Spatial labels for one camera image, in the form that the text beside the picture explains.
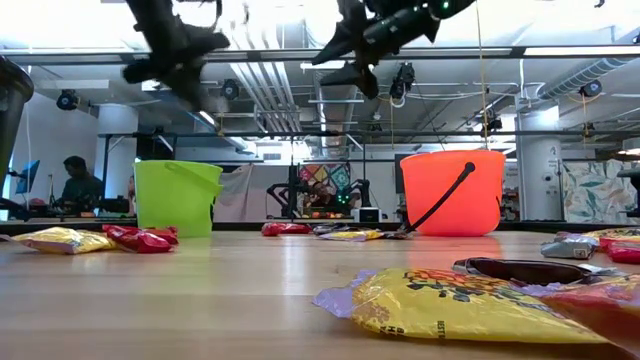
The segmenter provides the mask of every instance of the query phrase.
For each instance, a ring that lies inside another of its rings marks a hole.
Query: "wooden table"
[[[0,359],[623,359],[610,345],[384,338],[310,303],[360,269],[541,259],[549,239],[500,232],[344,243],[219,232],[186,239],[174,254],[78,256],[0,243]],[[612,265],[600,254],[591,263]]]

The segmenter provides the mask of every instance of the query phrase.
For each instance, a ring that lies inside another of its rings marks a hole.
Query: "green bucket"
[[[222,186],[222,168],[185,161],[134,165],[138,226],[175,226],[180,237],[211,235],[210,206]]]

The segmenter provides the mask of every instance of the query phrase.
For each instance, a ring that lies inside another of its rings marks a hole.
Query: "man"
[[[62,191],[62,203],[79,211],[92,211],[102,198],[102,181],[87,171],[87,163],[79,156],[64,161],[64,168],[71,177]]]

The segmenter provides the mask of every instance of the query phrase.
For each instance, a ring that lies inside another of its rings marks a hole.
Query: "white column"
[[[119,104],[100,105],[98,116],[98,134],[131,134],[138,131],[138,111],[130,106]],[[119,138],[111,138],[109,147],[113,147]],[[127,196],[129,177],[133,175],[133,163],[136,159],[138,140],[124,138],[109,152],[107,160],[106,198]],[[105,139],[99,138],[96,148],[96,167],[94,174],[104,181]]]
[[[516,129],[558,130],[559,117],[555,103],[533,110],[519,106]],[[518,136],[516,145],[521,220],[562,220],[560,138],[550,135]]]

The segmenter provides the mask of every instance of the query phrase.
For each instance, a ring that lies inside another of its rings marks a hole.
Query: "security camera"
[[[78,108],[79,103],[80,98],[76,96],[75,90],[62,90],[58,101],[56,101],[56,106],[60,110],[72,111]]]

